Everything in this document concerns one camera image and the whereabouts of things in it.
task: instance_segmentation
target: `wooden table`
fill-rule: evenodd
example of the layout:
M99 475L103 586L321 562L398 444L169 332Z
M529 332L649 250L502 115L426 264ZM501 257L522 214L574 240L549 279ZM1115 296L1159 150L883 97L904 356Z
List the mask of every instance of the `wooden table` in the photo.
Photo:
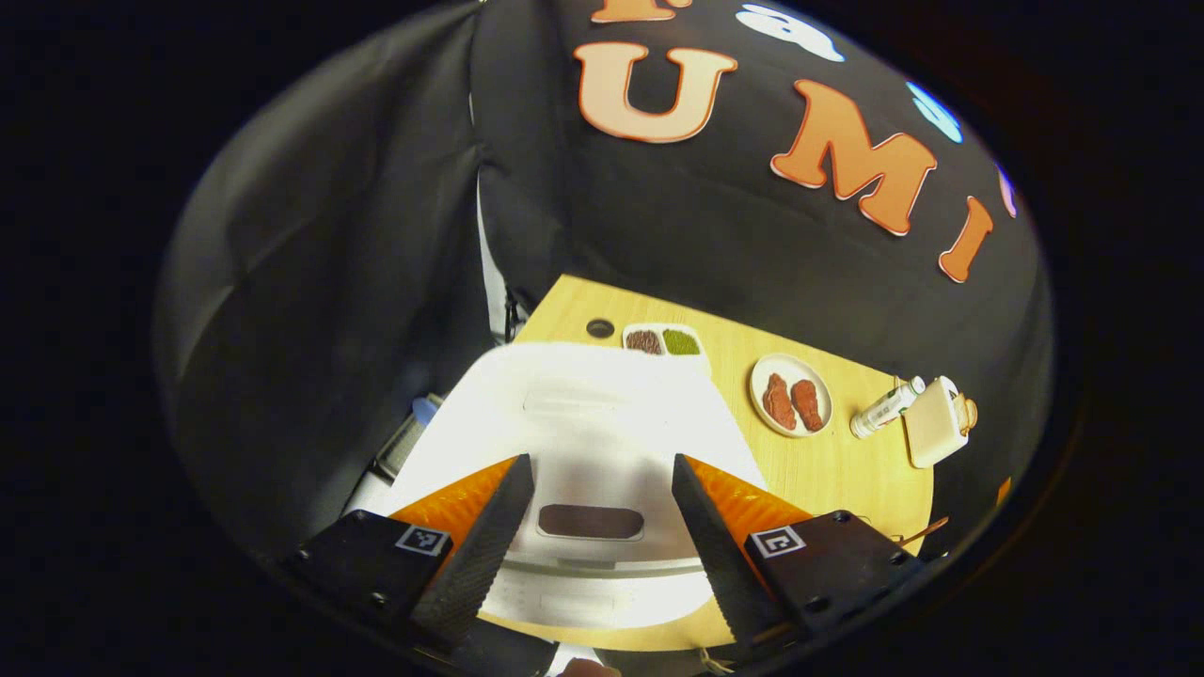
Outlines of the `wooden table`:
M595 338L585 325L610 320L613 336ZM910 536L928 525L932 469L908 461L907 435L897 422L857 440L849 419L890 390L893 376L803 343L709 313L607 284L561 276L515 342L567 341L621 346L622 328L642 322L692 326L710 358L712 381L722 394L769 490L813 514L851 511L887 536ZM819 435L785 437L757 416L749 396L752 365L768 353L789 353L815 369L832 395L832 420ZM923 538L907 549L919 553ZM675 650L734 641L714 597L673 623L625 630L553 628L482 618L549 640L619 650Z

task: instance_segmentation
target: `orange letter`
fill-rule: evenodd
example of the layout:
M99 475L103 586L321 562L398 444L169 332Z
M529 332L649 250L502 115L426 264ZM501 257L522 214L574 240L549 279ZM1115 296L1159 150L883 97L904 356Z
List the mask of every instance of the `orange letter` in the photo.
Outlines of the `orange letter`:
M667 0L674 7L689 7L692 0ZM591 17L596 24L616 22L663 22L672 19L673 10L662 10L656 0L606 0Z
M669 49L668 59L681 66L678 98L667 113L637 111L627 102L632 65L648 57L648 48L630 42L592 42L573 52L582 61L582 116L602 131L620 139L672 143L702 131L710 119L719 77L736 70L736 59L706 49Z
M861 213L895 235L907 235L911 206L925 177L937 169L937 157L907 134L870 147L852 99L809 80L799 80L795 89L807 99L803 125L790 153L774 155L769 169L795 183L821 188L827 183L821 163L831 152L836 196L848 200L881 177L873 193L857 201Z
M986 240L986 234L995 230L991 214L986 213L986 207L978 198L970 195L966 199L966 207L969 214L966 217L966 225L962 234L957 236L957 242L948 252L940 254L937 264L945 271L954 282L966 282L970 277L970 263L974 261L979 247Z

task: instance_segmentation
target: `small bottle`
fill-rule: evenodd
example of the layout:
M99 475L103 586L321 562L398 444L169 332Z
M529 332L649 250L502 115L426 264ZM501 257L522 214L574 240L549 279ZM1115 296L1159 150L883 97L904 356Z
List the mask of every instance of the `small bottle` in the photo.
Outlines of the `small bottle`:
M869 437L902 416L920 396L920 393L923 393L923 379L916 376L879 398L877 402L866 407L866 411L852 417L849 428L857 438Z

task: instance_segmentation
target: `green spice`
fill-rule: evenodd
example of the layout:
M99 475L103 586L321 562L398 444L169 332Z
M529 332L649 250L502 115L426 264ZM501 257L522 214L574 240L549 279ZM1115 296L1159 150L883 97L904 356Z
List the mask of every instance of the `green spice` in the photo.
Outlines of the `green spice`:
M665 347L668 348L671 355L697 355L702 353L694 336L675 329L665 330Z

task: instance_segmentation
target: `white plate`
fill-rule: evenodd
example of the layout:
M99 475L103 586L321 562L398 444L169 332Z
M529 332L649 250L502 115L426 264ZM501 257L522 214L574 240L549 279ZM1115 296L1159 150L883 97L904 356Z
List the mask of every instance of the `white plate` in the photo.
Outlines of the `white plate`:
M669 354L668 347L665 345L665 330L673 329L689 334L694 342L698 345L697 355L672 355ZM627 348L627 335L633 331L651 331L656 335L656 342L661 346L661 354L656 357L668 357L677 360L689 360L691 364L696 365L700 371L710 378L710 358L707 357L707 348L702 345L702 338L698 337L698 332L694 330L692 326L685 324L668 324L663 322L645 322L641 324L628 324L622 328L622 348L630 351L633 348Z
M797 410L795 410L797 425L795 425L793 430L786 430L769 417L769 413L765 411L765 405L761 404L761 396L765 395L766 389L769 387L769 375L772 373L781 376L783 381L786 382L787 395L790 394L790 389L795 387L795 383L798 383L803 378L815 384L815 404L818 405L820 420L824 422L824 425L819 430L808 430L803 425L803 417L798 414ZM828 422L832 420L832 395L828 393L827 383L824 383L824 378L810 365L793 355L772 353L757 360L752 367L752 375L749 376L749 395L752 398L752 408L761 414L765 424L787 437L810 437L827 428Z

